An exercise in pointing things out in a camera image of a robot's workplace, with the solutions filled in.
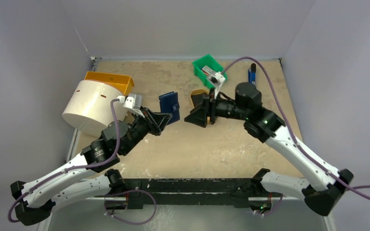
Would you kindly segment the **blue leather card holder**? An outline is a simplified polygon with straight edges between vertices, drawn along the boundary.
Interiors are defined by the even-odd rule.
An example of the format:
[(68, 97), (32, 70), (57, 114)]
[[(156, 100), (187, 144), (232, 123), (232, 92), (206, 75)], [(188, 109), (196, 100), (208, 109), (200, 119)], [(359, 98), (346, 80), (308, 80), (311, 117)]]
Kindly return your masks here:
[(180, 120), (180, 105), (177, 92), (171, 91), (160, 95), (159, 105), (162, 113), (170, 113), (172, 115), (168, 125)]

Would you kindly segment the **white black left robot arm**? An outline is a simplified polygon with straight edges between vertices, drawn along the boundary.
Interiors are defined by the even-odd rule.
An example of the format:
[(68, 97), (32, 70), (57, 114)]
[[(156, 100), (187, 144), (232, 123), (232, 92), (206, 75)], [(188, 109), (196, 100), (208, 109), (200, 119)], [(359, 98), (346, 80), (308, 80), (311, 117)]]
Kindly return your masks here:
[(115, 119), (98, 139), (48, 175), (30, 182), (12, 183), (10, 188), (15, 202), (8, 212), (8, 220), (31, 226), (83, 199), (131, 193), (121, 173), (112, 166), (146, 135), (159, 136), (172, 115), (140, 107), (133, 117), (130, 124)]

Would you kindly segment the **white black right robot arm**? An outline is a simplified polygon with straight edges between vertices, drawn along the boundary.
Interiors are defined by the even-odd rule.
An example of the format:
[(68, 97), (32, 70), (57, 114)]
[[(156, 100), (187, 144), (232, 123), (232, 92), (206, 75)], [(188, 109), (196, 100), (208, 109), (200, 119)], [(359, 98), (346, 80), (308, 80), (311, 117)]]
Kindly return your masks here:
[(234, 99), (211, 89), (185, 117), (185, 122), (205, 128), (218, 117), (243, 120), (249, 135), (276, 150), (303, 175), (290, 177), (262, 168), (252, 178), (255, 195), (269, 192), (294, 197), (318, 215), (328, 216), (345, 193), (345, 184), (354, 177), (348, 169), (339, 170), (325, 162), (291, 134), (282, 118), (263, 107), (262, 94), (251, 83), (239, 83)]

